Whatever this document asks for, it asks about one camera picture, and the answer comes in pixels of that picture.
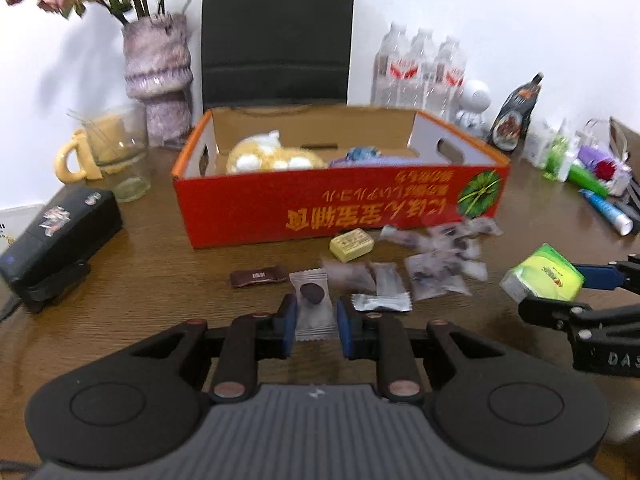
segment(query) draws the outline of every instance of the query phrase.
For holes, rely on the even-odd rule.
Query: purple ceramic vase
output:
[[[127,96],[146,105],[150,140],[162,144],[191,128],[185,89],[193,80],[184,14],[145,16],[122,29]]]

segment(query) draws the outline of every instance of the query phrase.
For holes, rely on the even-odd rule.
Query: yellow eraser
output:
[[[362,229],[354,229],[343,235],[333,238],[329,242],[329,250],[342,263],[370,253],[373,249],[373,238]]]

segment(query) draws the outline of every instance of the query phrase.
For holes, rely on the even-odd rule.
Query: green leaf graphic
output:
[[[502,179],[495,171],[478,173],[458,196],[458,212],[468,218],[486,213],[495,203],[501,189]]]

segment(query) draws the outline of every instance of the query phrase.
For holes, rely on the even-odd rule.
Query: green tube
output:
[[[609,196],[609,190],[604,187],[600,181],[595,178],[591,171],[586,170],[578,164],[572,164],[569,168],[569,176],[567,180],[573,182],[578,187],[583,187],[589,191],[593,191],[596,195],[606,198]]]

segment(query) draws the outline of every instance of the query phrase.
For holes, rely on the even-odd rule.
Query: yellow mug handle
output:
[[[71,172],[68,168],[69,154],[76,150],[80,171]],[[100,168],[95,165],[89,144],[86,140],[86,132],[83,129],[76,130],[69,142],[66,142],[58,152],[53,163],[56,177],[64,184],[78,182],[84,178],[89,180],[101,180]]]

